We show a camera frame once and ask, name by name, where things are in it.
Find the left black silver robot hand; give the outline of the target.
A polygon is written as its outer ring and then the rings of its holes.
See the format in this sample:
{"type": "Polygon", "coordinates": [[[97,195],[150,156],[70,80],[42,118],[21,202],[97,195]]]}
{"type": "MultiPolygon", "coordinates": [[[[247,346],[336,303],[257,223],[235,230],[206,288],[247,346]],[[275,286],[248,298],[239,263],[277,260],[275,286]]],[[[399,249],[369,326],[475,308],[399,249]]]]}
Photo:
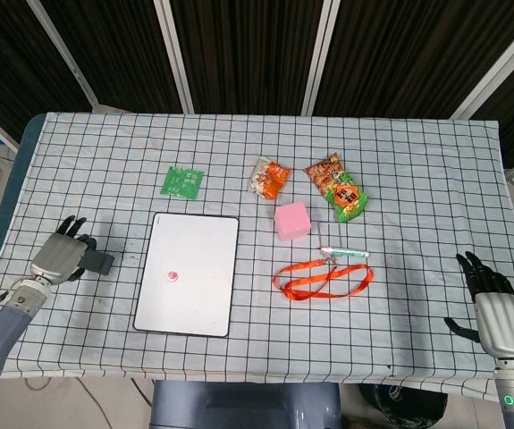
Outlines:
{"type": "Polygon", "coordinates": [[[70,215],[34,256],[29,271],[52,285],[77,281],[86,271],[80,263],[82,258],[97,247],[97,242],[88,234],[79,235],[86,217],[70,215]]]}

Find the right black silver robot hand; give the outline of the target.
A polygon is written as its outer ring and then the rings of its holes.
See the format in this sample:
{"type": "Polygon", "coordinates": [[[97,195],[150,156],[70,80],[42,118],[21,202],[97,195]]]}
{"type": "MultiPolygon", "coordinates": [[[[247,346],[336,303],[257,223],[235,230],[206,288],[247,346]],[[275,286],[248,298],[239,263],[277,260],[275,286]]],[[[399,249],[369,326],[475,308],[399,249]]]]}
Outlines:
{"type": "Polygon", "coordinates": [[[452,318],[443,321],[459,337],[479,343],[495,359],[514,358],[514,289],[506,276],[475,254],[457,254],[474,304],[477,328],[464,328],[452,318]]]}

